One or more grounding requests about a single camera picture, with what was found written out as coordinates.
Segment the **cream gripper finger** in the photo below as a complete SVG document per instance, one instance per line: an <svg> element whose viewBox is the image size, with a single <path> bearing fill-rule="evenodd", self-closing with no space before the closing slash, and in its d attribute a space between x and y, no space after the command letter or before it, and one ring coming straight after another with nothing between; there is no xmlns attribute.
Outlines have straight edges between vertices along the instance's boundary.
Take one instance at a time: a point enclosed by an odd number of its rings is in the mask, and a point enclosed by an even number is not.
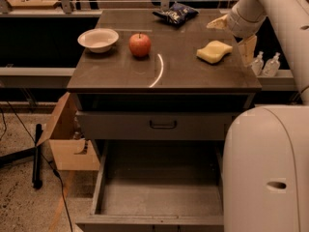
<svg viewBox="0 0 309 232"><path fill-rule="evenodd" d="M207 24L208 29L225 29L228 27L227 15L223 15Z"/></svg>
<svg viewBox="0 0 309 232"><path fill-rule="evenodd" d="M253 35L239 42L239 52L242 62L248 66L254 59L254 51L257 43L257 36Z"/></svg>

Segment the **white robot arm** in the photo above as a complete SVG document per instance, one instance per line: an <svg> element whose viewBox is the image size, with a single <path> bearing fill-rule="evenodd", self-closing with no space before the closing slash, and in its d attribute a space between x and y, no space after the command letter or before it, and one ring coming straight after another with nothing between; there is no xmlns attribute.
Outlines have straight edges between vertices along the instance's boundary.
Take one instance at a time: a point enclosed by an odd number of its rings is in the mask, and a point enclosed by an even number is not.
<svg viewBox="0 0 309 232"><path fill-rule="evenodd" d="M309 232L309 12L307 0L239 0L210 22L247 38L269 19L300 105L247 110L223 155L224 232Z"/></svg>

